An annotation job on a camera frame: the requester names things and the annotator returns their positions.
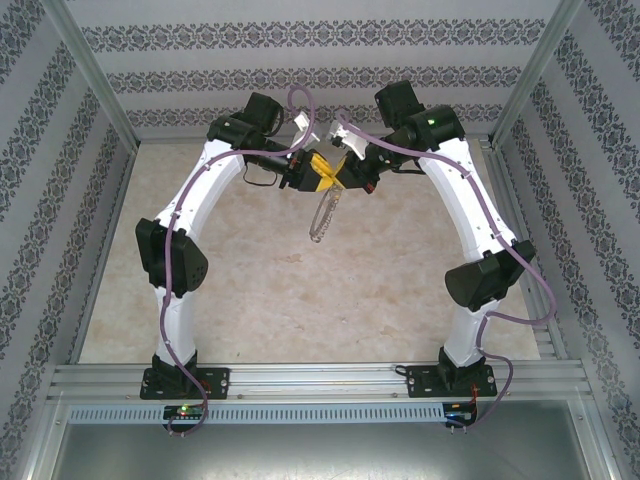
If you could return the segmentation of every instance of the white arm segment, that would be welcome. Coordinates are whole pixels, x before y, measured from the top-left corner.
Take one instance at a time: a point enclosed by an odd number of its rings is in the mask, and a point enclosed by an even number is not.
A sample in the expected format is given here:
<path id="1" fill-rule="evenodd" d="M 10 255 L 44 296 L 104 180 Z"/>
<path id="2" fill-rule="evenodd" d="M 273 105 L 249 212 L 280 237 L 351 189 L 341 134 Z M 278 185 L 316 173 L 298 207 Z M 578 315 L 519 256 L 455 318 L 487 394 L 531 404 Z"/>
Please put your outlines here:
<path id="1" fill-rule="evenodd" d="M 471 160 L 467 141 L 453 139 L 441 143 L 440 150 L 436 153 L 459 163 L 471 172 L 472 177 L 482 191 L 482 196 L 489 207 L 491 216 L 502 233 L 502 238 L 511 244 L 515 240 L 515 235 L 498 215 L 482 181 L 478 177 L 478 172 Z M 420 168 L 433 180 L 447 206 L 447 210 L 460 236 L 465 261 L 475 262 L 480 260 L 486 251 L 497 253 L 503 250 L 500 243 L 493 238 L 489 223 L 469 182 L 462 178 L 462 175 L 457 170 L 438 160 L 421 158 L 419 163 Z M 466 367 L 482 358 L 476 348 L 478 329 L 484 314 L 489 310 L 497 309 L 498 305 L 500 305 L 500 301 L 494 300 L 483 305 L 476 312 L 472 312 L 460 305 L 455 306 L 453 328 L 444 344 L 445 352 L 455 365 Z"/>
<path id="2" fill-rule="evenodd" d="M 187 182 L 200 167 L 211 158 L 230 150 L 228 143 L 214 140 L 206 142 L 202 155 L 198 160 L 195 168 L 183 184 L 180 191 L 173 198 L 171 203 L 162 210 L 156 217 L 160 220 L 160 224 L 164 227 L 169 226 L 171 213 L 178 198 L 182 194 Z M 186 234 L 194 241 L 198 242 L 202 227 L 204 226 L 213 206 L 216 204 L 224 189 L 229 185 L 231 179 L 235 177 L 244 167 L 244 160 L 241 155 L 231 155 L 214 163 L 209 171 L 204 172 L 191 188 L 180 212 L 180 218 L 176 221 L 174 231 L 181 228 L 186 230 Z M 167 309 L 164 324 L 167 337 L 171 342 L 171 347 L 178 356 L 181 363 L 187 363 L 196 351 L 193 336 L 193 318 L 194 318 L 194 293 L 187 292 L 182 298 L 177 298 L 175 294 L 171 294 L 171 303 Z M 158 308 L 162 308 L 162 301 L 165 295 L 165 289 L 160 287 L 155 289 Z M 174 365 L 175 362 L 169 355 L 167 348 L 162 341 L 162 337 L 158 341 L 156 354 L 163 362 Z"/>
<path id="3" fill-rule="evenodd" d="M 491 216 L 493 217 L 498 229 L 509 244 L 515 239 L 511 230 L 498 215 L 497 210 L 493 206 L 493 202 L 478 176 L 478 172 L 471 160 L 469 152 L 469 144 L 466 140 L 448 140 L 440 144 L 438 155 L 442 155 L 462 165 L 471 172 L 471 176 L 476 181 L 482 196 L 489 207 Z M 460 242 L 464 258 L 467 262 L 475 262 L 483 258 L 483 253 L 487 250 L 496 253 L 504 250 L 498 240 L 492 238 L 492 232 L 489 228 L 480 204 L 471 188 L 469 182 L 462 178 L 457 170 L 446 165 L 444 162 L 431 158 L 421 158 L 419 160 L 420 168 L 429 175 L 433 183 L 438 189 L 438 193 L 442 197 L 444 204 L 449 210 L 449 215 L 453 219 L 453 223 L 458 230 Z"/>

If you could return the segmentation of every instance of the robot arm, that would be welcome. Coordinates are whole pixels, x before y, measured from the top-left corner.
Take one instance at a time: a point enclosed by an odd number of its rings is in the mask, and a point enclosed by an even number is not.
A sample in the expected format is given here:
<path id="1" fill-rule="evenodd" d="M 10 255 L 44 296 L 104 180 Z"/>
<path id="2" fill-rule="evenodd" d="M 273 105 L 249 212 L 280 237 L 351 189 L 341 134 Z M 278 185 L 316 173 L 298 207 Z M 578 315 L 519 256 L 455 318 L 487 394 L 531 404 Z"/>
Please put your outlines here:
<path id="1" fill-rule="evenodd" d="M 490 215 L 502 238 L 530 261 L 534 254 L 531 244 L 516 241 L 482 187 L 464 139 L 464 130 L 453 110 L 444 106 L 426 110 L 418 104 L 406 81 L 378 92 L 376 100 L 385 125 L 394 129 L 384 140 L 413 151 L 437 151 L 439 155 L 464 166 L 468 175 L 473 176 L 480 186 L 481 195 L 489 206 Z M 278 112 L 282 115 L 282 107 L 277 102 L 252 94 L 243 112 L 214 121 L 202 155 L 189 178 L 212 157 L 223 152 L 239 149 L 285 150 L 284 145 L 273 142 L 267 134 L 273 128 Z M 301 114 L 296 119 L 301 130 L 308 127 L 305 118 Z M 196 180 L 179 212 L 172 234 L 173 285 L 165 317 L 165 329 L 172 349 L 181 363 L 195 363 L 193 292 L 201 285 L 208 268 L 207 260 L 196 243 L 222 191 L 245 164 L 253 163 L 282 175 L 280 188 L 289 186 L 299 191 L 321 191 L 337 185 L 342 189 L 363 188 L 367 193 L 372 193 L 381 173 L 397 170 L 403 163 L 413 161 L 432 179 L 441 194 L 460 236 L 467 262 L 445 275 L 447 289 L 457 305 L 452 333 L 441 350 L 440 364 L 445 370 L 441 376 L 445 384 L 455 383 L 459 372 L 482 367 L 484 357 L 476 346 L 478 328 L 484 314 L 496 309 L 508 288 L 517 281 L 523 271 L 522 266 L 494 238 L 469 182 L 458 171 L 431 158 L 408 157 L 367 143 L 339 125 L 334 124 L 330 135 L 333 145 L 350 149 L 335 171 L 318 152 L 305 145 L 304 149 L 287 157 L 243 158 L 232 155 L 211 165 Z M 160 306 L 165 296 L 163 245 L 176 201 L 184 188 L 155 221 L 142 219 L 136 227 L 143 267 L 149 273 Z M 168 366 L 174 365 L 163 342 L 158 344 L 154 365 L 156 359 Z"/>
<path id="2" fill-rule="evenodd" d="M 501 237 L 527 261 L 534 255 L 530 242 L 517 242 L 493 206 L 471 160 L 464 130 L 450 107 L 426 110 L 418 103 L 409 82 L 389 85 L 376 94 L 385 126 L 394 132 L 383 140 L 413 151 L 432 151 L 461 165 L 479 186 L 489 214 Z M 347 188 L 363 188 L 372 193 L 380 173 L 399 170 L 415 162 L 434 182 L 458 231 L 465 257 L 464 265 L 445 275 L 449 294 L 456 302 L 453 328 L 440 353 L 441 376 L 447 385 L 458 373 L 479 368 L 484 357 L 476 345 L 485 314 L 496 310 L 523 268 L 504 250 L 492 232 L 475 193 L 466 178 L 450 165 L 433 158 L 408 157 L 374 144 L 363 143 L 355 133 L 332 125 L 331 141 L 348 147 L 336 178 Z"/>

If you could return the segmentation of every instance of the marble floor tile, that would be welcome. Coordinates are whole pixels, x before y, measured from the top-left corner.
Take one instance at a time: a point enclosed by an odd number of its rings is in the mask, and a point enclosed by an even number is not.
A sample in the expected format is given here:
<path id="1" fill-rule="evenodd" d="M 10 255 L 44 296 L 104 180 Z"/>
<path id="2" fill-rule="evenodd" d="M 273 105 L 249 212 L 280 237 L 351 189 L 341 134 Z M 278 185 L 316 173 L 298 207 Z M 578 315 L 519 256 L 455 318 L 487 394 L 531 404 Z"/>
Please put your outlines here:
<path id="1" fill-rule="evenodd" d="M 158 312 L 134 229 L 171 200 L 201 148 L 141 145 L 81 362 L 150 362 Z M 253 167 L 248 177 L 269 175 Z M 347 191 L 315 244 L 308 231 L 320 196 L 232 181 L 199 240 L 209 259 L 196 300 L 200 362 L 437 358 L 453 312 L 444 274 L 463 257 L 435 187 L 389 173 L 373 195 Z M 501 310 L 527 314 L 518 286 Z M 485 345 L 513 359 L 539 358 L 529 327 L 497 320 Z"/>

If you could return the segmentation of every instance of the damask wallpaper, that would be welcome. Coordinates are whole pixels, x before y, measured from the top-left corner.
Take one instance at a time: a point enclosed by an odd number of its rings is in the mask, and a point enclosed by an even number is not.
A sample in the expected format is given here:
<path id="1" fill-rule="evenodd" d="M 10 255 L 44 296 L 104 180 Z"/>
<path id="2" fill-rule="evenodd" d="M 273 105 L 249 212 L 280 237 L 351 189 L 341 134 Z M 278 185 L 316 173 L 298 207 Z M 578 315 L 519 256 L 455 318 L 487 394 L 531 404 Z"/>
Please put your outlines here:
<path id="1" fill-rule="evenodd" d="M 37 0 L 0 3 L 0 479 L 73 348 L 130 155 Z"/>
<path id="2" fill-rule="evenodd" d="M 322 123 L 342 108 L 382 133 L 373 95 L 405 78 L 489 133 L 558 1 L 134 3 L 68 6 L 145 140 L 201 137 L 247 91 L 284 103 L 292 83 L 313 88 Z"/>
<path id="3" fill-rule="evenodd" d="M 623 478 L 640 477 L 638 32 L 634 2 L 585 2 L 501 146 Z"/>

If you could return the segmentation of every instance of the striped border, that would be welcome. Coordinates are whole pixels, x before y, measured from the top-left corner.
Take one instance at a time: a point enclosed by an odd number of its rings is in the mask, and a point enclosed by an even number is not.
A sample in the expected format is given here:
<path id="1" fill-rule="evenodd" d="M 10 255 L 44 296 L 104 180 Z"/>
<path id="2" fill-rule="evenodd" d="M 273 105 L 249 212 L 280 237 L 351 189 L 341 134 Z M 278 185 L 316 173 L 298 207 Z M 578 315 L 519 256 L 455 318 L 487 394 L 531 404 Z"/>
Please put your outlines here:
<path id="1" fill-rule="evenodd" d="M 6 286 L 2 289 L 3 295 L 0 299 L 0 360 L 4 360 L 4 350 L 11 343 L 11 332 L 22 314 L 22 306 L 31 289 L 34 272 L 40 265 L 42 254 L 49 242 L 76 165 L 80 161 L 82 150 L 99 110 L 98 99 L 89 89 L 83 97 L 69 128 L 67 139 L 49 174 L 33 220 L 24 236 L 24 243 L 13 261 L 15 268 L 7 276 Z"/>
<path id="2" fill-rule="evenodd" d="M 38 391 L 42 383 L 45 365 L 51 355 L 51 347 L 58 333 L 58 326 L 63 318 L 69 291 L 73 286 L 73 279 L 78 269 L 80 259 L 84 253 L 93 217 L 98 209 L 102 189 L 113 165 L 114 155 L 120 139 L 112 125 L 107 129 L 100 154 L 88 182 L 87 189 L 78 210 L 75 226 L 71 232 L 67 248 L 62 256 L 60 270 L 56 274 L 55 284 L 51 287 L 51 294 L 47 299 L 47 306 L 42 312 L 43 317 L 38 325 L 38 333 L 34 336 L 29 350 L 29 360 L 20 376 L 20 388 L 15 392 L 15 401 L 9 407 L 9 420 L 4 424 L 4 434 L 0 439 L 0 478 L 11 478 L 12 469 L 17 464 L 20 448 L 26 433 L 26 423 L 31 418 L 34 403 L 38 398 Z M 118 189 L 121 187 L 127 172 L 127 164 L 131 156 L 127 156 L 120 175 Z M 106 241 L 109 224 L 113 220 L 116 201 L 111 205 L 107 225 L 101 240 Z"/>
<path id="3" fill-rule="evenodd" d="M 588 0 L 587 5 L 635 81 L 640 81 L 640 15 L 636 7 L 620 0 Z"/>
<path id="4" fill-rule="evenodd" d="M 578 324 L 583 331 L 587 350 L 592 356 L 596 374 L 606 394 L 607 404 L 613 414 L 612 420 L 617 425 L 618 436 L 625 445 L 625 453 L 629 455 L 632 471 L 640 477 L 640 448 L 638 447 L 640 426 L 636 423 L 636 414 L 631 410 L 631 397 L 624 391 L 625 384 L 620 380 L 620 367 L 614 361 L 615 354 L 609 340 L 602 333 L 602 325 L 598 313 L 593 307 L 593 299 L 584 283 L 580 265 L 575 260 L 573 247 L 567 238 L 560 212 L 539 166 L 537 152 L 522 117 L 518 118 L 514 124 L 511 135 L 524 163 L 523 168 L 529 178 L 541 218 L 547 228 L 548 239 L 553 245 L 558 267 L 562 272 L 562 279 L 569 292 L 569 299 Z M 505 163 L 514 185 L 516 197 L 522 206 L 518 190 L 515 187 L 516 184 L 513 181 L 511 166 L 508 162 Z"/>
<path id="5" fill-rule="evenodd" d="M 534 45 L 543 19 L 343 20 L 84 27 L 94 52 L 373 45 Z"/>
<path id="6" fill-rule="evenodd" d="M 0 85 L 11 74 L 22 50 L 33 36 L 44 17 L 44 9 L 38 0 L 15 0 L 9 5 L 0 21 Z"/>
<path id="7" fill-rule="evenodd" d="M 456 114 L 463 122 L 493 122 L 502 110 L 498 104 L 466 104 L 452 105 Z M 235 108 L 184 108 L 184 109 L 156 109 L 156 110 L 128 110 L 127 115 L 134 127 L 201 127 L 209 125 L 213 120 L 223 115 L 241 111 L 243 107 Z M 335 118 L 335 112 L 345 110 L 355 123 L 382 123 L 380 112 L 376 105 L 325 105 L 316 109 L 316 120 L 320 123 L 330 123 Z M 285 122 L 292 121 L 291 114 L 285 113 Z"/>
<path id="8" fill-rule="evenodd" d="M 378 88 L 409 80 L 414 87 L 510 88 L 520 67 L 353 67 L 277 68 L 127 72 L 107 75 L 117 94 L 274 90 L 290 85 L 308 88 Z"/>
<path id="9" fill-rule="evenodd" d="M 33 160 L 32 155 L 42 140 L 45 128 L 64 93 L 76 63 L 63 42 L 49 61 L 44 75 L 29 99 L 24 115 L 18 120 L 12 136 L 2 151 L 0 163 L 0 223 L 11 206 L 22 175 Z"/>
<path id="10" fill-rule="evenodd" d="M 613 103 L 571 33 L 565 35 L 554 55 L 640 221 L 638 147 L 631 142 L 627 128 L 616 115 Z"/>
<path id="11" fill-rule="evenodd" d="M 531 101 L 547 137 L 552 139 L 551 145 L 558 156 L 558 165 L 565 174 L 567 186 L 582 214 L 584 227 L 600 258 L 600 265 L 604 268 L 604 277 L 615 294 L 616 305 L 622 310 L 622 319 L 627 322 L 627 332 L 634 339 L 635 348 L 640 349 L 640 288 L 633 283 L 634 277 L 629 273 L 629 264 L 622 256 L 611 225 L 607 223 L 607 214 L 600 207 L 587 169 L 582 165 L 569 131 L 544 82 L 538 83 L 531 92 Z"/>

